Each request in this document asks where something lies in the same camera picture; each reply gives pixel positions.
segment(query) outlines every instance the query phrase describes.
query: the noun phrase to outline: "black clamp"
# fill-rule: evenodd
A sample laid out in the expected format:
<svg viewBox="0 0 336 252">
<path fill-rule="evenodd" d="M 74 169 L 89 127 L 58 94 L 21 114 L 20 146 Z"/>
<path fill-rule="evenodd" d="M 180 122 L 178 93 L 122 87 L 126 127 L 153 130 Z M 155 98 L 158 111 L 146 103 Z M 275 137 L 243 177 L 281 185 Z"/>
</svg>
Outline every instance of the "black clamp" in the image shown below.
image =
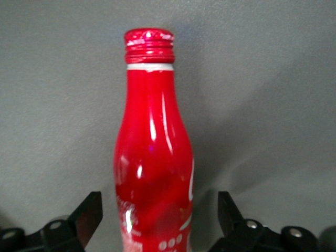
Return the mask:
<svg viewBox="0 0 336 252">
<path fill-rule="evenodd" d="M 209 252 L 336 252 L 336 227 L 319 240 L 302 227 L 277 234 L 254 219 L 244 219 L 228 192 L 218 193 L 218 220 L 224 233 Z"/>
<path fill-rule="evenodd" d="M 91 192 L 66 220 L 54 220 L 31 235 L 21 228 L 0 230 L 0 251 L 85 252 L 102 216 L 101 193 Z"/>
</svg>

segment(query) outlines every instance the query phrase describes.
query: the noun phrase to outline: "white dot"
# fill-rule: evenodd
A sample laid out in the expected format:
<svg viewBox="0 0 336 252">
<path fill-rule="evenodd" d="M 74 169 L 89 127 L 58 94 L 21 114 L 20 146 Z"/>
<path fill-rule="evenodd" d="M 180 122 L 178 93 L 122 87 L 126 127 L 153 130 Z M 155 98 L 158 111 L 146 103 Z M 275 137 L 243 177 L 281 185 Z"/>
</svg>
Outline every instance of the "white dot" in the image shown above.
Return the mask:
<svg viewBox="0 0 336 252">
<path fill-rule="evenodd" d="M 177 244 L 179 244 L 182 241 L 182 234 L 179 234 L 178 237 L 176 238 Z"/>
<path fill-rule="evenodd" d="M 172 247 L 174 247 L 174 245 L 175 245 L 175 239 L 172 238 L 168 241 L 168 247 L 172 248 Z"/>
<path fill-rule="evenodd" d="M 166 241 L 162 241 L 159 244 L 159 250 L 163 251 L 167 248 L 167 242 Z"/>
</svg>

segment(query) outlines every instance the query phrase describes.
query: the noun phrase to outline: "metal screw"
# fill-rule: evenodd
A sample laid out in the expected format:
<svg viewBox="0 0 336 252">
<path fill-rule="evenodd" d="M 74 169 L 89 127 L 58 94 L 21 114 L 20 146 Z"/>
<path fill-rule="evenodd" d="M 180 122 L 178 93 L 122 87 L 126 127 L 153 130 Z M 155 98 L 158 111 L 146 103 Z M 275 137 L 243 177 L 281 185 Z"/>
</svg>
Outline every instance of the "metal screw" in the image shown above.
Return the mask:
<svg viewBox="0 0 336 252">
<path fill-rule="evenodd" d="M 255 228 L 258 227 L 257 223 L 255 223 L 253 220 L 248 220 L 248 221 L 246 222 L 246 225 L 247 225 L 248 227 L 250 227 L 250 228 L 253 228 L 253 229 L 255 229 Z"/>
<path fill-rule="evenodd" d="M 11 237 L 13 237 L 15 235 L 15 231 L 10 231 L 10 232 L 7 232 L 6 234 L 4 234 L 2 236 L 2 239 L 5 240 L 5 239 L 9 239 Z"/>
<path fill-rule="evenodd" d="M 292 235 L 292 236 L 295 236 L 295 237 L 302 237 L 302 233 L 300 232 L 300 230 L 297 230 L 296 228 L 291 228 L 289 230 L 289 233 Z"/>
<path fill-rule="evenodd" d="M 53 229 L 59 228 L 61 225 L 62 225 L 61 222 L 54 222 L 50 225 L 50 229 L 53 230 Z"/>
</svg>

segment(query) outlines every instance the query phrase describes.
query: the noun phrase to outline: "screw head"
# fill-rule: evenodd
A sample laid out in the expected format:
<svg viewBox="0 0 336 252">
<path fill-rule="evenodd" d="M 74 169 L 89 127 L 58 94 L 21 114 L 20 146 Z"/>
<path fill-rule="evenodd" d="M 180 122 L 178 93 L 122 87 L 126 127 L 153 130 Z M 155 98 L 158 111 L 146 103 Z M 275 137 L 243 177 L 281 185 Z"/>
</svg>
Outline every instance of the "screw head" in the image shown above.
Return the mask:
<svg viewBox="0 0 336 252">
<path fill-rule="evenodd" d="M 258 227 L 257 223 L 255 223 L 253 220 L 248 220 L 248 221 L 246 222 L 246 225 L 247 225 L 248 227 L 250 227 L 250 228 L 253 228 L 253 229 L 255 229 L 255 228 Z"/>
<path fill-rule="evenodd" d="M 300 230 L 296 229 L 296 228 L 291 228 L 289 230 L 289 233 L 292 235 L 292 236 L 295 236 L 295 237 L 302 237 L 302 233 L 300 232 Z"/>
<path fill-rule="evenodd" d="M 6 240 L 6 239 L 9 239 L 9 238 L 13 237 L 14 235 L 15 235 L 15 231 L 9 231 L 2 236 L 2 239 Z"/>
</svg>

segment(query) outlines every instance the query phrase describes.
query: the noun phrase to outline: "bottle label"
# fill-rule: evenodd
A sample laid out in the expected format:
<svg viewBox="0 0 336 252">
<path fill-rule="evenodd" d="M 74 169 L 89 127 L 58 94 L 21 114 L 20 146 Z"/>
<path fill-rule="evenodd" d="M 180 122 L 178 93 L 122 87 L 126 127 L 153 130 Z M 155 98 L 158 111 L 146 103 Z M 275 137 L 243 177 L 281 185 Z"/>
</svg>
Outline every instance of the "bottle label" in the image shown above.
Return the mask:
<svg viewBox="0 0 336 252">
<path fill-rule="evenodd" d="M 117 201 L 124 246 L 123 252 L 191 252 L 191 213 L 189 213 L 185 222 L 176 223 L 178 225 L 175 230 L 169 228 L 161 233 L 144 234 L 138 227 L 139 217 L 135 204 L 123 201 L 119 196 Z"/>
</svg>

